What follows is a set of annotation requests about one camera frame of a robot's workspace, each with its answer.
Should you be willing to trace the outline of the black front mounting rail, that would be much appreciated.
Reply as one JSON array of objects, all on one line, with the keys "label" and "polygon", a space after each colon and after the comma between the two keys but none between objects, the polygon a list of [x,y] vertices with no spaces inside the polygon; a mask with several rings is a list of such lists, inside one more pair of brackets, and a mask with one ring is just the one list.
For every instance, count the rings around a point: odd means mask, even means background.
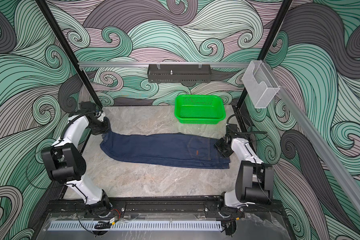
[{"label": "black front mounting rail", "polygon": [[284,215],[283,204],[274,200],[271,205],[246,203],[242,207],[226,207],[221,196],[204,197],[144,197],[144,198],[110,198],[111,209],[98,208],[90,210],[82,200],[55,200],[47,205],[45,214],[75,213],[85,218],[106,219],[120,217],[133,219],[149,215],[185,215],[197,218],[235,219],[245,213],[270,213]]}]

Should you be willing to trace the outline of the clear plastic wall bin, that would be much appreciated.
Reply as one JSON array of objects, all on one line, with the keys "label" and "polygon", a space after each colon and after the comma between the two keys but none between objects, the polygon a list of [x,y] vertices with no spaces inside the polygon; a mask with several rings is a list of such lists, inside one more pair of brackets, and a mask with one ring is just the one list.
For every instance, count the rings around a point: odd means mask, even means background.
[{"label": "clear plastic wall bin", "polygon": [[255,109],[266,109],[280,90],[271,66],[263,61],[251,61],[242,82]]}]

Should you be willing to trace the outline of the dark blue denim trousers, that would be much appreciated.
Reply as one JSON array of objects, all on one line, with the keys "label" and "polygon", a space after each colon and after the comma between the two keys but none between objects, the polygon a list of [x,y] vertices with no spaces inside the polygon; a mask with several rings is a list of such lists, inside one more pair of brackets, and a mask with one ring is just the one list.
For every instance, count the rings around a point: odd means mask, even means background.
[{"label": "dark blue denim trousers", "polygon": [[108,132],[100,144],[110,158],[127,163],[192,169],[229,169],[230,159],[214,148],[217,139],[195,135],[121,135]]}]

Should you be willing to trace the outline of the green plastic basket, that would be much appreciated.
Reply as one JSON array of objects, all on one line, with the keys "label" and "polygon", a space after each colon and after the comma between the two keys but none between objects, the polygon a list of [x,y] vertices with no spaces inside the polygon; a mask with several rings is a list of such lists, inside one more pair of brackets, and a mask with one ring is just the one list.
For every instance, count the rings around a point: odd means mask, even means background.
[{"label": "green plastic basket", "polygon": [[181,124],[216,125],[226,117],[222,99],[209,95],[180,95],[175,99],[175,117]]}]

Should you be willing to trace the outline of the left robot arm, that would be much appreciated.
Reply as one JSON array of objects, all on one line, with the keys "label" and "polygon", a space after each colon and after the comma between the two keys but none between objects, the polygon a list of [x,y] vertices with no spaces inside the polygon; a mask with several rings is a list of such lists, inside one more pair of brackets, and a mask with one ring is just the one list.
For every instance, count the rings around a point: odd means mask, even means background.
[{"label": "left robot arm", "polygon": [[52,146],[41,151],[49,178],[74,190],[84,201],[92,215],[105,218],[111,203],[104,190],[86,176],[87,163],[78,150],[85,130],[93,135],[109,132],[109,119],[95,103],[81,102],[78,110],[70,114],[66,126]]}]

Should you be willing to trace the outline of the back aluminium rail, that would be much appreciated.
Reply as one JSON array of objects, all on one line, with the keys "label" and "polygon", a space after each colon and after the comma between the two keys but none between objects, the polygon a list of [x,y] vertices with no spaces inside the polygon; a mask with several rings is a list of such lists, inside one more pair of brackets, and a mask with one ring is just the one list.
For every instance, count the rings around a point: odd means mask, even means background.
[{"label": "back aluminium rail", "polygon": [[211,68],[229,68],[229,69],[242,69],[247,68],[250,63],[241,62],[78,62],[80,68],[148,68],[149,65],[209,65]]}]

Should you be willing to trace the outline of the right aluminium rail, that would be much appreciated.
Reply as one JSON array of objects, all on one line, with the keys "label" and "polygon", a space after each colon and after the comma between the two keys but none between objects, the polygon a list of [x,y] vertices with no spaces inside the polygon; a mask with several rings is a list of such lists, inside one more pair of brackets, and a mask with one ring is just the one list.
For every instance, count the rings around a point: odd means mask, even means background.
[{"label": "right aluminium rail", "polygon": [[331,171],[360,216],[360,186],[307,117],[306,103],[299,84],[294,83],[293,90],[290,90],[289,87],[291,84],[285,84],[269,64],[264,63],[264,65],[271,75],[271,79],[274,81],[273,85],[280,89],[278,91],[280,98],[284,101],[290,113],[295,117],[307,139],[313,145],[316,153]]}]

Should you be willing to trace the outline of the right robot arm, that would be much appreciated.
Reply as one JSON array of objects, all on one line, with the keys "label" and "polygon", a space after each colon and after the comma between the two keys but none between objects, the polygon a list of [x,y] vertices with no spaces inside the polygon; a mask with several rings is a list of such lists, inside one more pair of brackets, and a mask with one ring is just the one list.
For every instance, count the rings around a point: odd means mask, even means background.
[{"label": "right robot arm", "polygon": [[222,193],[219,204],[219,214],[223,218],[232,217],[234,213],[244,212],[249,205],[269,205],[273,199],[274,170],[272,165],[261,160],[253,148],[250,135],[268,136],[264,131],[240,132],[235,124],[230,124],[233,114],[226,121],[226,134],[218,140],[214,148],[218,153],[228,158],[235,154],[240,160],[235,188],[230,192]]}]

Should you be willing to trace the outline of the aluminium rail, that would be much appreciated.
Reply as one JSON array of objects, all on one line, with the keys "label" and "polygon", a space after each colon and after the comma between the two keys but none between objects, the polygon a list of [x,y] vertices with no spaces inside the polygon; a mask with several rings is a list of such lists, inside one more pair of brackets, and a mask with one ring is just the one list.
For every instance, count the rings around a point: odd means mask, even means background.
[{"label": "aluminium rail", "polygon": [[274,81],[273,85],[280,89],[278,91],[280,98],[284,101],[290,113],[295,117],[307,139],[313,145],[316,153],[331,171],[360,216],[360,186],[307,117],[306,103],[299,84],[294,83],[293,90],[290,90],[289,87],[291,84],[285,84],[269,64],[264,63],[264,65],[271,75],[271,79]]},{"label": "aluminium rail", "polygon": [[211,68],[229,68],[229,69],[242,69],[247,68],[250,63],[241,62],[78,62],[80,68],[148,68],[149,65],[209,65]]}]

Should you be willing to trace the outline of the black perforated wall shelf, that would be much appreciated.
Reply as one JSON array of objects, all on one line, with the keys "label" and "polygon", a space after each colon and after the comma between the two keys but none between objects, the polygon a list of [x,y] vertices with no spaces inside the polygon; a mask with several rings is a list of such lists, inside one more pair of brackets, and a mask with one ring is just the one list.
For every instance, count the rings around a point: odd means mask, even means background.
[{"label": "black perforated wall shelf", "polygon": [[184,86],[193,86],[196,83],[209,83],[212,79],[212,70],[209,65],[149,65],[148,80],[150,83],[180,83]]}]

